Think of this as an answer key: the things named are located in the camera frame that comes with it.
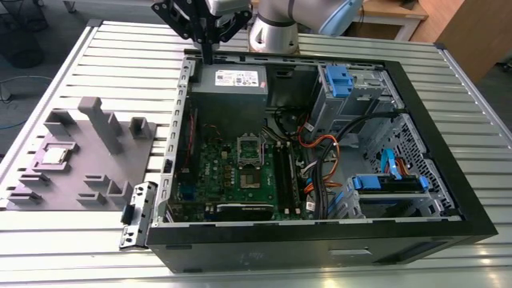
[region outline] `aluminum table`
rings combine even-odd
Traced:
[[[0,164],[0,206],[47,134],[51,109],[77,119],[99,96],[121,121],[158,123],[146,179],[158,181],[183,49],[166,25],[89,26]],[[174,275],[151,251],[118,251],[121,212],[0,212],[0,284],[62,287],[509,287],[512,282],[512,137],[451,55],[425,43],[301,35],[302,54],[401,61],[499,235],[402,266]],[[243,32],[222,47],[247,51]]]

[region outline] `wire basket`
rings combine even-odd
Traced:
[[[30,0],[0,0],[7,12],[17,22],[31,32],[49,28],[46,15],[38,1]]]
[[[17,68],[38,66],[45,52],[33,32],[27,31],[10,14],[0,14],[0,55]]]

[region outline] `blue latch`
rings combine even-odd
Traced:
[[[353,177],[353,183],[354,183],[354,188],[357,190],[362,189],[363,188],[363,185],[362,185],[362,181],[359,180],[359,177]]]
[[[334,89],[334,97],[347,98],[354,89],[354,77],[351,76],[347,67],[329,65],[326,70],[327,79],[330,80]]]
[[[427,179],[427,177],[421,176],[419,182],[422,183],[423,190],[427,191],[430,189],[430,180]]]
[[[358,176],[362,182],[363,189],[382,189],[382,183],[379,182],[379,177],[377,175],[363,175]]]

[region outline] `ram slot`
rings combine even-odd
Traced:
[[[294,154],[294,147],[289,145],[289,164],[290,164],[290,179],[291,179],[291,213],[299,214],[302,213],[301,205],[298,206],[298,203],[301,202],[299,199],[299,183],[298,183],[298,171],[295,166],[295,154]]]
[[[293,203],[294,194],[291,189],[290,159],[287,148],[275,146],[274,148],[274,167],[278,186],[278,207],[285,214],[290,214],[295,206]]]

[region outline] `white label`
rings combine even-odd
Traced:
[[[315,127],[314,127],[309,122],[306,122],[306,123],[305,123],[305,128],[309,129],[310,132],[313,132],[313,130],[314,130]]]
[[[306,202],[306,209],[309,211],[315,211],[315,203],[314,202]]]
[[[219,70],[215,72],[215,85],[258,87],[258,71]]]

